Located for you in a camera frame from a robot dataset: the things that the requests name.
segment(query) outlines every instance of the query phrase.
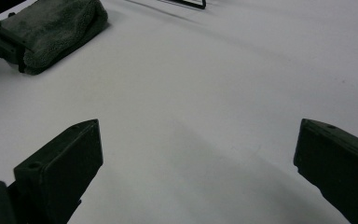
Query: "white surface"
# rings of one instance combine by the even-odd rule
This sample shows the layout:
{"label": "white surface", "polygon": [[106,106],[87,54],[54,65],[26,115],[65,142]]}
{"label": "white surface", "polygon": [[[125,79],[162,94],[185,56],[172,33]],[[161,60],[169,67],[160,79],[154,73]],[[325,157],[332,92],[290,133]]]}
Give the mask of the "white surface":
{"label": "white surface", "polygon": [[358,1],[103,5],[111,25],[42,75],[0,60],[0,180],[99,119],[70,223],[348,223],[292,160],[303,118],[358,136]]}

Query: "gray fabric pouch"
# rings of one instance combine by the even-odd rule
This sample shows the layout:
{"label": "gray fabric pouch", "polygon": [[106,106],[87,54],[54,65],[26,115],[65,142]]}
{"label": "gray fabric pouch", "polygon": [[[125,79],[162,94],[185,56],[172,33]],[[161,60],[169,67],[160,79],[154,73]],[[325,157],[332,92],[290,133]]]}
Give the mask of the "gray fabric pouch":
{"label": "gray fabric pouch", "polygon": [[25,73],[37,75],[100,33],[107,13],[99,0],[38,0],[1,22],[27,42]]}

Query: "bolt hole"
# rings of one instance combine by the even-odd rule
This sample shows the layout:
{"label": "bolt hole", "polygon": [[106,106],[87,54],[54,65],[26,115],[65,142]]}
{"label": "bolt hole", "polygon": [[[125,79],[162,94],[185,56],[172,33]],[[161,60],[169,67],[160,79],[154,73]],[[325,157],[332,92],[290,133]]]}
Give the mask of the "bolt hole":
{"label": "bolt hole", "polygon": [[39,168],[41,165],[42,165],[42,164],[41,164],[40,162],[35,161],[35,162],[29,164],[29,165],[28,165],[28,168],[30,168],[30,169],[37,169],[37,168]]}

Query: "white table surface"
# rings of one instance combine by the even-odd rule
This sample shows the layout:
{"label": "white table surface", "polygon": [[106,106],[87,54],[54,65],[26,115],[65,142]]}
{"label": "white table surface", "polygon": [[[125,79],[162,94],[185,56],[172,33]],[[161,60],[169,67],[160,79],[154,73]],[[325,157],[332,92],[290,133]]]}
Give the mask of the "white table surface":
{"label": "white table surface", "polygon": [[0,180],[99,119],[71,224],[349,223],[293,157],[303,118],[358,136],[358,1],[207,1],[104,0],[110,25],[43,74],[0,60]]}

